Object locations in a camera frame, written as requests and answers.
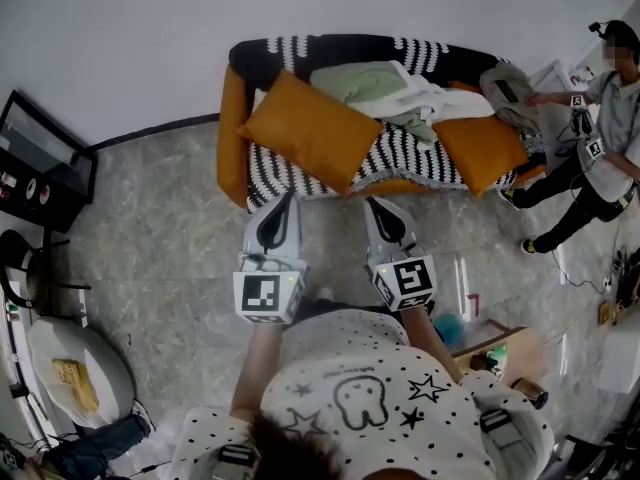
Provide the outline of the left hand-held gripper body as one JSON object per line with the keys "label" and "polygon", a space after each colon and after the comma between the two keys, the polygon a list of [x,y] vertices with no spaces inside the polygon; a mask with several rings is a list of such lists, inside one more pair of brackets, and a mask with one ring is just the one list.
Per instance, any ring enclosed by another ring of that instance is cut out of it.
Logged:
{"label": "left hand-held gripper body", "polygon": [[299,246],[246,247],[233,273],[236,314],[254,324],[292,324],[306,288]]}

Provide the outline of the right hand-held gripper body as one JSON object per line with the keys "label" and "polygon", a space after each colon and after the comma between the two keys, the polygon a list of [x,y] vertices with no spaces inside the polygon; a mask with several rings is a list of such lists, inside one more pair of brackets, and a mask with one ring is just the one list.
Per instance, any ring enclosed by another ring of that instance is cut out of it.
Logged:
{"label": "right hand-held gripper body", "polygon": [[426,307],[437,292],[434,259],[417,244],[367,260],[370,281],[391,312]]}

